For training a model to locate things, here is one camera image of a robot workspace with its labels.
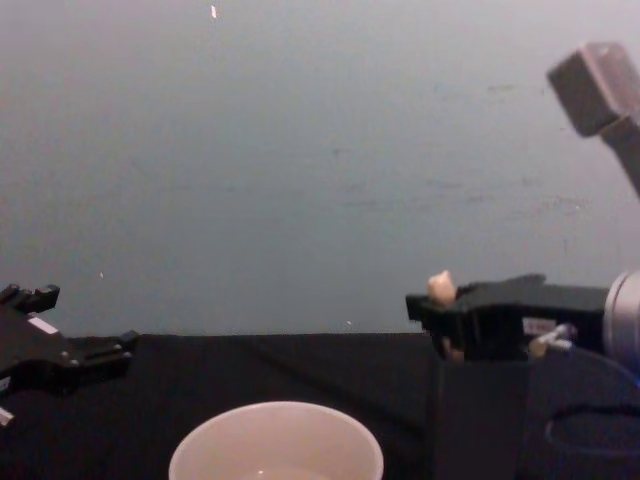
cup rim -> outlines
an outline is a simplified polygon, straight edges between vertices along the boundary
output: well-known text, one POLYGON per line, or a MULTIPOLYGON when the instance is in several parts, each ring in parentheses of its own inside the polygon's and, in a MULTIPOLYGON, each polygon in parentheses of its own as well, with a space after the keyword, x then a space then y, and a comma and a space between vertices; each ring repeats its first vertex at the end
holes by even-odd
POLYGON ((200 424, 195 429, 193 429, 186 437, 182 439, 182 441, 180 442, 176 450, 173 452, 173 455, 171 456, 171 462, 169 463, 169 480, 178 480, 176 477, 177 473, 175 471, 177 468, 177 459, 181 456, 182 452, 184 452, 189 447, 189 444, 193 441, 193 439, 197 436, 197 434, 200 433, 200 431, 209 427, 212 423, 219 422, 221 420, 224 420, 227 417, 230 417, 232 415, 235 415, 244 411, 248 411, 248 410, 257 410, 265 407, 282 407, 282 406, 304 407, 304 408, 328 413, 330 415, 333 415, 334 417, 341 418, 342 420, 350 424, 352 427, 355 427, 356 430, 358 430, 363 435, 363 437, 367 440, 367 443, 369 444, 369 446, 373 449, 373 456, 374 456, 374 463, 375 463, 374 478, 376 480, 382 480, 382 474, 384 472, 384 456, 382 454, 382 448, 380 448, 380 444, 378 443, 378 440, 376 440, 376 437, 373 435, 373 433, 371 433, 371 431, 367 427, 365 427, 361 422, 353 418, 351 415, 347 415, 346 413, 341 412, 340 410, 336 410, 331 407, 325 407, 324 405, 318 405, 316 403, 295 402, 295 401, 252 403, 249 405, 244 405, 241 407, 233 408, 231 410, 227 410, 226 412, 216 415, 210 418, 209 420, 205 421, 204 423, 200 424))

black table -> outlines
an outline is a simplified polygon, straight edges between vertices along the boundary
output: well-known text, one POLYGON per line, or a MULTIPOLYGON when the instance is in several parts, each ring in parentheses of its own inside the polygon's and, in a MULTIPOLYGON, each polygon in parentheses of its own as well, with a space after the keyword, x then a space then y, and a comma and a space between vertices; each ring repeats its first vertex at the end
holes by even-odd
MULTIPOLYGON (((426 342, 420 334, 143 336, 124 379, 67 398, 5 399, 16 424, 0 431, 0 478, 167 479, 173 451, 203 421, 248 403, 299 400, 363 422, 382 446, 385 479, 424 479, 426 342)), ((640 395, 594 359, 554 355, 535 370, 522 478, 640 478, 640 457, 566 454, 545 441, 549 415, 585 401, 640 404, 640 395)), ((557 436, 640 447, 640 422, 583 417, 560 425, 557 436)))

light blue wall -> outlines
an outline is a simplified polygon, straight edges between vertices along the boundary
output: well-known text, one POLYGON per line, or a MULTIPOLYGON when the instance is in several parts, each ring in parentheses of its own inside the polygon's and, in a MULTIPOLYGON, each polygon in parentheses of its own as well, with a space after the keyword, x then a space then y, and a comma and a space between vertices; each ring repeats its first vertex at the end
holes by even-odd
POLYGON ((405 293, 638 263, 545 72, 640 3, 0 0, 0 279, 72 334, 412 328, 405 293))

cable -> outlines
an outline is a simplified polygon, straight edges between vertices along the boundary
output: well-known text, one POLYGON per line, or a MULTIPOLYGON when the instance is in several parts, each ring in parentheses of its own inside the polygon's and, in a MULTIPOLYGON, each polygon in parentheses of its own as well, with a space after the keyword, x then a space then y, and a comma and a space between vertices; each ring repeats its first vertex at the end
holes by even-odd
MULTIPOLYGON (((570 354, 572 353, 577 353, 578 355, 582 355, 584 358, 589 358, 591 360, 596 360, 598 362, 604 363, 605 365, 613 368, 615 371, 620 373, 623 377, 633 383, 634 386, 638 386, 638 380, 636 376, 610 358, 577 347, 573 347, 570 350, 570 354)), ((553 428, 558 423, 580 415, 601 415, 605 417, 628 417, 640 419, 640 406, 633 404, 596 406, 584 403, 570 405, 568 407, 556 410, 553 415, 551 415, 551 418, 547 421, 547 424, 544 428, 544 436, 546 441, 549 442, 549 444, 554 448, 571 454, 599 456, 610 459, 640 456, 640 447, 636 449, 587 447, 583 445, 575 445, 564 442, 554 437, 553 428)))

white paper cup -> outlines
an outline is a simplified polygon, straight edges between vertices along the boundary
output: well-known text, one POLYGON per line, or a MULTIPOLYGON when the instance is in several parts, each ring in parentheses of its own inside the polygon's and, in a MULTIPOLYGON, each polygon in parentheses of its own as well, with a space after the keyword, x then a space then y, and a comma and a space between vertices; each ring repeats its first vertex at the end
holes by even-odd
POLYGON ((374 436, 331 408, 269 402, 218 415, 178 446, 169 480, 381 480, 374 436))

